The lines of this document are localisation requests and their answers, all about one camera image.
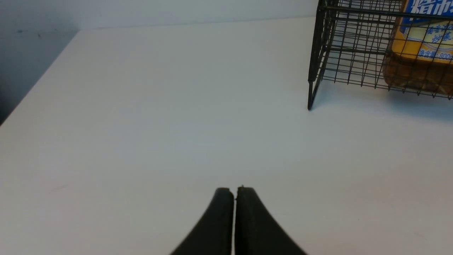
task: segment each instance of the gray wall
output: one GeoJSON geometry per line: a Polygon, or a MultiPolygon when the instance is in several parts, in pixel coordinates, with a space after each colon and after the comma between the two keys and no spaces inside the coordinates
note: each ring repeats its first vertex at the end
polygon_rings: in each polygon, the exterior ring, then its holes
{"type": "Polygon", "coordinates": [[[0,38],[0,123],[75,34],[23,32],[0,38]]]}
{"type": "Polygon", "coordinates": [[[318,0],[0,1],[0,123],[81,29],[315,15],[318,0]]]}

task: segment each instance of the white table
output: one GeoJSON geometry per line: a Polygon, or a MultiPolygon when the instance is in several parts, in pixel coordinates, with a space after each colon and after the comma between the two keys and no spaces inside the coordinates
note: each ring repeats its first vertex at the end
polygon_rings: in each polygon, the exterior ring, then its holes
{"type": "Polygon", "coordinates": [[[450,255],[453,103],[323,83],[314,19],[79,32],[0,127],[0,254],[167,254],[254,187],[310,255],[450,255]]]}

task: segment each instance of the yellow label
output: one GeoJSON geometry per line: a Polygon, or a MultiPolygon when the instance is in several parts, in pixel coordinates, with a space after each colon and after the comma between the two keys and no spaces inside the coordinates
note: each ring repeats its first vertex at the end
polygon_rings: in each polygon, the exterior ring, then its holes
{"type": "MultiPolygon", "coordinates": [[[[426,0],[408,0],[405,10],[417,14],[437,14],[442,11],[439,11],[440,8],[433,4],[433,1],[426,0]]],[[[409,59],[453,63],[453,21],[433,23],[431,20],[402,18],[397,27],[392,51],[409,59]]]]}

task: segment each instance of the plastic bottle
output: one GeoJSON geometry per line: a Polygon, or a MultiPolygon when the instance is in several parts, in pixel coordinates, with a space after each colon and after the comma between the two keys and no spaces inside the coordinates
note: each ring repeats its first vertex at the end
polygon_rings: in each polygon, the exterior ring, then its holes
{"type": "Polygon", "coordinates": [[[404,0],[403,12],[451,16],[452,21],[397,18],[384,58],[392,87],[453,95],[453,0],[404,0]]]}

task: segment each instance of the black wire basket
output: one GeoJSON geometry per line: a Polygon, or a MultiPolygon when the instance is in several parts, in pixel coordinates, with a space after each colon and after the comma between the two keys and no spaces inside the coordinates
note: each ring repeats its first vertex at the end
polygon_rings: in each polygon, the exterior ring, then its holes
{"type": "Polygon", "coordinates": [[[453,0],[319,0],[308,109],[321,81],[453,97],[453,0]]]}

